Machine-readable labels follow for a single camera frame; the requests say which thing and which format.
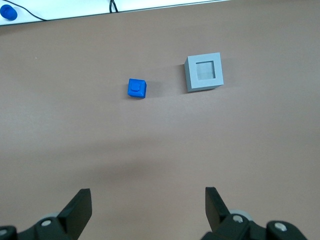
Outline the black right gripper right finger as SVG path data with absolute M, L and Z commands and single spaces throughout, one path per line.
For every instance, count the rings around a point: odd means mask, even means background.
M 231 213 L 215 187 L 205 188 L 205 214 L 211 231 L 203 240 L 305 240 L 293 224 L 273 220 L 265 227 L 242 213 Z

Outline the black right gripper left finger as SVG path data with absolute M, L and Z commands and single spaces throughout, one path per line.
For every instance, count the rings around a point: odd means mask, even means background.
M 28 229 L 18 232 L 13 225 L 0 227 L 2 240 L 77 240 L 92 216 L 89 188 L 79 190 L 58 213 L 51 213 Z

